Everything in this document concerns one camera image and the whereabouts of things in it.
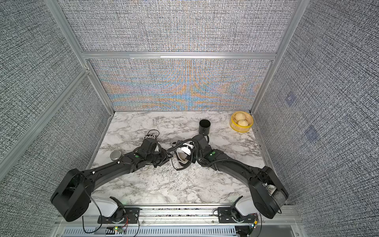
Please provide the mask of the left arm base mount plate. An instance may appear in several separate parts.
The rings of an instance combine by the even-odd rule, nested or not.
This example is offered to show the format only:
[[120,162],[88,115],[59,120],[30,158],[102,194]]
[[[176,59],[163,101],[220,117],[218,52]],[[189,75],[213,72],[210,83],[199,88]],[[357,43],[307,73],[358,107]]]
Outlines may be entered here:
[[140,208],[138,207],[124,207],[118,208],[114,214],[110,217],[99,216],[98,224],[137,224],[137,219],[140,214]]

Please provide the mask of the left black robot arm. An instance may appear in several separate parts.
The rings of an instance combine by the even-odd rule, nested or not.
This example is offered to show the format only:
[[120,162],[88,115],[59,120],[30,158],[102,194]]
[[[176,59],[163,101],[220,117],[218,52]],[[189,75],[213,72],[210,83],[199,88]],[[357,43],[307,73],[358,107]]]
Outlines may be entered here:
[[88,209],[91,194],[102,185],[146,165],[162,166],[170,159],[169,153],[157,140],[146,138],[140,147],[122,155],[118,160],[97,168],[69,170],[53,192],[50,201],[67,222],[80,218]]

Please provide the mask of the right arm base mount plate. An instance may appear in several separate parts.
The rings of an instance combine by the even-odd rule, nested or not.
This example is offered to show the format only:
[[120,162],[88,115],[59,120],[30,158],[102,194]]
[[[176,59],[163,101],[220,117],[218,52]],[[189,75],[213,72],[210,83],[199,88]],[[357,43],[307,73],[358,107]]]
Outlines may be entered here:
[[217,216],[219,223],[255,223],[259,222],[259,217],[256,213],[243,215],[236,208],[218,207]]

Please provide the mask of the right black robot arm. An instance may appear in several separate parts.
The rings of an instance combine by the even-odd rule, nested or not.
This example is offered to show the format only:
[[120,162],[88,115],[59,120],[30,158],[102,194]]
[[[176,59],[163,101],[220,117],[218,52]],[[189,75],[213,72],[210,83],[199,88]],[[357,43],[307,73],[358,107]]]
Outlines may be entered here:
[[245,184],[254,207],[264,217],[272,219],[281,212],[289,194],[270,167],[253,167],[235,160],[223,151],[213,149],[203,135],[196,135],[193,140],[199,152],[198,163],[202,167],[224,172]]

